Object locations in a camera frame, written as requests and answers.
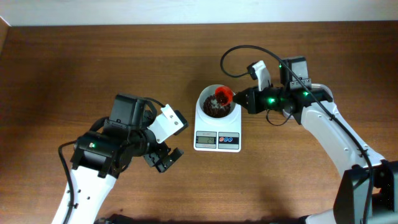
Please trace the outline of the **orange measuring scoop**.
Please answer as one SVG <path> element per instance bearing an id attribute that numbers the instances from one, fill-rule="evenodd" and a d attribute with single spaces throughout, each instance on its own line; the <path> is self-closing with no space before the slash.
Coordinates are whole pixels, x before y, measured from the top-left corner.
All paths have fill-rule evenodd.
<path id="1" fill-rule="evenodd" d="M 217 102 L 221 106 L 226 106 L 232 102 L 234 93 L 227 86 L 219 86 L 215 90 L 215 96 L 216 96 Z"/>

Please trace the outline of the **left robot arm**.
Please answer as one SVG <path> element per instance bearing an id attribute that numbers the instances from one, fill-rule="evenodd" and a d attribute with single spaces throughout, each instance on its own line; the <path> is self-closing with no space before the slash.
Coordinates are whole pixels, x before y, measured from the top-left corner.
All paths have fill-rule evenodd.
<path id="1" fill-rule="evenodd" d="M 74 152 L 68 166 L 58 148 L 67 178 L 64 195 L 53 223 L 94 223 L 97 214 L 120 174 L 134 157 L 143 157 L 160 173 L 182 155 L 165 140 L 187 128 L 181 112 L 160 105 L 153 98 L 118 94 L 109 116 L 98 119 L 91 128 L 69 145 Z"/>

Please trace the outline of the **white round bowl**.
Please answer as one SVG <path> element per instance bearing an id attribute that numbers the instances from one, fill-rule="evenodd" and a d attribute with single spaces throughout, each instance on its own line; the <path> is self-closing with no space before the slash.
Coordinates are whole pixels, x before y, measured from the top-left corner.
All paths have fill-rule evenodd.
<path id="1" fill-rule="evenodd" d="M 236 103 L 234 103 L 233 101 L 230 103 L 231 105 L 231 111 L 229 112 L 229 115 L 223 117 L 223 118 L 213 118 L 211 116 L 208 116 L 207 114 L 205 114 L 205 112 L 203 111 L 203 103 L 205 102 L 206 98 L 210 95 L 215 95 L 215 90 L 219 87 L 219 86 L 225 86 L 225 85 L 210 85 L 208 87 L 206 87 L 200 94 L 199 98 L 198 98 L 198 108 L 197 111 L 200 115 L 203 115 L 205 118 L 210 118 L 210 119 L 224 119 L 224 118 L 228 118 L 231 117 L 236 109 Z"/>

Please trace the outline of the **adzuki beans in bowl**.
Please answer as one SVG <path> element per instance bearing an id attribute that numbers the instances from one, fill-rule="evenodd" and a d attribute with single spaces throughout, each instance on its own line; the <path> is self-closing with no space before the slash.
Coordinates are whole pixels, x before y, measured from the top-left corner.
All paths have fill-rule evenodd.
<path id="1" fill-rule="evenodd" d="M 231 105 L 227 105 L 227 102 L 228 98 L 224 94 L 210 95 L 203 103 L 203 111 L 213 118 L 223 118 L 231 111 Z"/>

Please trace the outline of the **white digital kitchen scale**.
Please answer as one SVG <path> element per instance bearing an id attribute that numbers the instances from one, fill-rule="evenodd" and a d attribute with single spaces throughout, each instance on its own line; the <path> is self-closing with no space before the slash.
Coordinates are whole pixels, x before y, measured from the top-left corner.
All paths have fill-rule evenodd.
<path id="1" fill-rule="evenodd" d="M 239 152 L 242 149 L 242 112 L 237 105 L 235 113 L 224 119 L 210 119 L 195 110 L 193 148 L 196 151 Z"/>

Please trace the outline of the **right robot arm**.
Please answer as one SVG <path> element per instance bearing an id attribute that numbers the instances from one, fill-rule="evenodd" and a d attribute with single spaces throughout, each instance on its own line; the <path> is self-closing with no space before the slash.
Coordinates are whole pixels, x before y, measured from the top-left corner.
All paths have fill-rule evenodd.
<path id="1" fill-rule="evenodd" d="M 250 114 L 271 110 L 294 117 L 320 143 L 337 168 L 341 183 L 333 208 L 302 218 L 302 223 L 397 223 L 397 162 L 389 162 L 366 144 L 344 120 L 331 91 L 314 85 L 304 57 L 279 65 L 274 87 L 263 61 L 248 66 L 258 85 L 233 101 Z"/>

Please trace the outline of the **clear plastic food container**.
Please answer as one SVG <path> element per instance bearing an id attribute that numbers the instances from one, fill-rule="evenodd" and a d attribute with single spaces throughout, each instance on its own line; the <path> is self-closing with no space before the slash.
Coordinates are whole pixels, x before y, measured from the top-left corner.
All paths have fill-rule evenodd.
<path id="1" fill-rule="evenodd" d="M 313 90 L 325 90 L 333 98 L 332 91 L 324 84 L 312 83 L 312 89 Z M 285 118 L 288 118 L 288 116 L 289 116 L 289 113 L 285 109 L 282 110 L 282 114 L 284 115 Z"/>

